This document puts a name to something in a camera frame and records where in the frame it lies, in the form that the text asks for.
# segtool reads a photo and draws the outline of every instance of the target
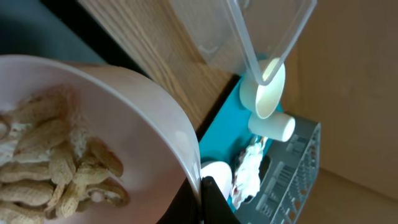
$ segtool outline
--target small white cup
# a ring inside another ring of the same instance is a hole
[[[249,130],[253,134],[286,142],[292,137],[296,121],[292,116],[275,111],[267,119],[260,119],[254,113],[249,119]]]
[[[278,61],[279,59],[275,58],[264,73],[270,73]],[[261,119],[268,118],[280,101],[285,87],[285,76],[286,69],[282,64],[270,84],[266,86],[259,85],[249,75],[244,77],[239,89],[243,106]]]

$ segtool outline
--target clear plastic box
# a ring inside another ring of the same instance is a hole
[[[205,61],[271,82],[317,0],[170,0]]]

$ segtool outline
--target dark gray surface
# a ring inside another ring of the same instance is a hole
[[[39,0],[0,0],[0,54],[105,63]]]

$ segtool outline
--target white round object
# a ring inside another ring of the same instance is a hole
[[[266,73],[270,73],[276,66],[278,58],[275,58],[266,68]],[[285,87],[286,69],[282,64],[272,79],[266,86],[259,85],[249,75],[244,77],[239,89],[239,97],[245,108],[252,111],[259,118],[265,119],[275,111],[282,92]]]
[[[46,223],[156,223],[186,178],[200,203],[197,137],[183,109],[163,88],[121,67],[0,56],[0,110],[63,84],[79,91],[82,117],[123,163],[120,183],[131,201],[120,209],[98,203]]]
[[[295,124],[295,119],[292,116],[275,111],[266,119],[259,119],[252,114],[248,127],[253,134],[286,142],[292,137]]]
[[[232,171],[226,162],[209,162],[202,164],[201,177],[211,176],[214,178],[218,188],[225,200],[228,199],[232,188]]]

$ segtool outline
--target wood grain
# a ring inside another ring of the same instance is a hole
[[[168,1],[80,0],[197,129],[231,74],[207,66]]]
[[[291,112],[322,123],[321,166],[398,199],[397,1],[318,1]]]
[[[298,224],[394,224],[398,202],[320,170]]]

